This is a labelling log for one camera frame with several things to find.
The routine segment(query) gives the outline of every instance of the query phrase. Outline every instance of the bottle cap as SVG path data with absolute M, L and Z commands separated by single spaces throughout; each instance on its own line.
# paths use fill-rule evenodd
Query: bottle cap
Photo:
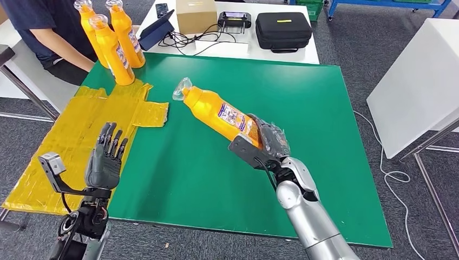
M 108 26 L 108 18 L 105 15 L 94 15 L 89 19 L 89 24 L 94 29 L 102 29 Z
M 122 0 L 107 0 L 105 6 L 110 10 L 110 12 L 120 12 L 123 10 L 123 1 Z
M 89 12 L 93 9 L 93 3 L 91 0 L 76 0 L 73 7 L 79 12 Z
M 183 78 L 182 81 L 180 81 L 179 85 L 175 88 L 174 94 L 172 94 L 172 99 L 173 100 L 183 100 L 185 99 L 185 96 L 188 94 L 189 90 L 193 84 L 191 83 L 191 80 L 189 78 Z

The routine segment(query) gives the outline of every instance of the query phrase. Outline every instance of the yellow plastic sheet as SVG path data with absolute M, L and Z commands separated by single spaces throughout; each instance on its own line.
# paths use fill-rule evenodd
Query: yellow plastic sheet
M 70 100 L 64 112 L 43 139 L 37 152 L 2 207 L 11 210 L 63 215 L 65 210 L 61 196 L 54 192 L 37 157 L 47 152 L 58 153 L 67 169 L 61 178 L 72 188 L 81 190 L 84 169 L 102 126 L 116 122 L 129 138 L 123 156 L 125 164 L 137 126 L 162 127 L 166 122 L 168 103 L 146 102 L 152 88 L 136 80 L 129 86 L 116 85 L 107 96 L 104 89 L 81 87 Z M 77 209 L 81 196 L 66 195 L 69 207 Z

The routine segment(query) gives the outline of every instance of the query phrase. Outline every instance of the robotic hand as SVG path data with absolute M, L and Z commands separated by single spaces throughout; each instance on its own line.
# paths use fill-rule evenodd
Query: robotic hand
M 309 170 L 290 156 L 284 132 L 253 114 L 248 116 L 256 122 L 264 148 L 237 136 L 228 149 L 252 167 L 266 171 L 308 256 L 312 260 L 359 260 L 320 202 Z
M 116 123 L 106 123 L 91 151 L 84 174 L 87 185 L 82 191 L 70 188 L 60 177 L 65 171 L 61 157 L 49 152 L 38 157 L 55 192 L 62 195 L 62 202 L 69 211 L 58 230 L 58 238 L 49 254 L 50 260 L 95 260 L 99 259 L 110 234 L 108 222 L 108 200 L 120 181 L 121 159 L 128 142 L 125 138 L 120 147 L 121 130 L 112 140 Z M 84 196 L 80 207 L 70 212 L 64 193 Z M 80 234 L 80 241 L 73 240 Z M 82 235 L 87 236 L 85 243 Z

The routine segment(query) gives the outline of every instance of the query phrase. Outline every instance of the orange bottle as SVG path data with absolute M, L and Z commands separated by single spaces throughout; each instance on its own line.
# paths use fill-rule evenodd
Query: orange bottle
M 89 24 L 95 29 L 97 43 L 102 49 L 116 83 L 126 86 L 134 82 L 134 72 L 118 43 L 116 33 L 108 27 L 108 18 L 105 15 L 95 15 L 89 19 Z
M 96 52 L 96 55 L 99 58 L 99 62 L 102 64 L 102 66 L 108 68 L 107 61 L 105 60 L 102 50 L 99 44 L 97 43 L 95 30 L 89 24 L 89 19 L 92 16 L 96 15 L 96 13 L 93 10 L 93 3 L 91 2 L 91 0 L 77 0 L 74 2 L 73 6 L 76 10 L 78 10 L 78 12 L 80 12 L 81 26 L 83 27 L 84 32 L 88 36 L 89 42 L 93 46 L 94 51 Z
M 193 115 L 212 129 L 233 141 L 242 134 L 254 146 L 262 149 L 258 127 L 253 119 L 231 106 L 217 93 L 193 86 L 184 78 L 172 95 L 174 100 L 183 100 Z
M 129 64 L 140 68 L 145 64 L 145 56 L 140 49 L 139 41 L 132 29 L 132 20 L 123 10 L 122 0 L 107 0 L 105 3 L 112 15 L 112 25 L 124 50 Z

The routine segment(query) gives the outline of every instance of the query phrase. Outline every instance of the green table mat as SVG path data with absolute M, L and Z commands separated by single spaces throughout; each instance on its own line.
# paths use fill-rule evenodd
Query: green table mat
M 346 241 L 392 247 L 375 183 L 339 67 L 145 53 L 134 70 L 170 102 L 162 128 L 139 128 L 109 206 L 135 222 L 296 238 L 266 173 L 227 149 L 230 141 L 196 119 L 172 92 L 183 77 L 244 113 L 285 130 L 292 156 L 309 168 Z M 83 85 L 114 86 L 94 67 Z

